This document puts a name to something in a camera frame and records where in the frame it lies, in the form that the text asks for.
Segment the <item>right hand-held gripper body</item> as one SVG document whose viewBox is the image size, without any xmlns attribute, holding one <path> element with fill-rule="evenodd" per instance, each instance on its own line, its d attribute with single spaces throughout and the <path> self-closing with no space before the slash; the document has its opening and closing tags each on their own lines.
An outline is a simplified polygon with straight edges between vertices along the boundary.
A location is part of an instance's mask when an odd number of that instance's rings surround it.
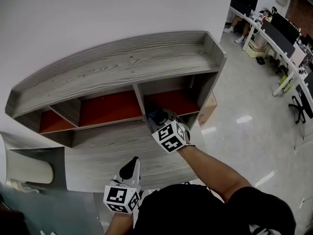
<svg viewBox="0 0 313 235">
<path fill-rule="evenodd" d="M 159 130 L 153 132 L 152 137 L 166 153 L 174 153 L 188 145 L 186 137 L 190 139 L 190 129 L 178 116 L 172 122 L 165 122 L 165 119 L 159 120 L 155 117 L 153 119 L 159 126 Z"/>
</svg>

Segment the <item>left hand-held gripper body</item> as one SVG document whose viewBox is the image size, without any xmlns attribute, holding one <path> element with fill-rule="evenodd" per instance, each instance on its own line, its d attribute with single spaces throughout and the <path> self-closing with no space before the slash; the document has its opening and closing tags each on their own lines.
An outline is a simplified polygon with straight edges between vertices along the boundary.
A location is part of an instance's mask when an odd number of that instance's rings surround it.
<svg viewBox="0 0 313 235">
<path fill-rule="evenodd" d="M 111 212 L 132 214 L 139 203 L 141 186 L 111 181 L 105 185 L 103 202 Z"/>
</svg>

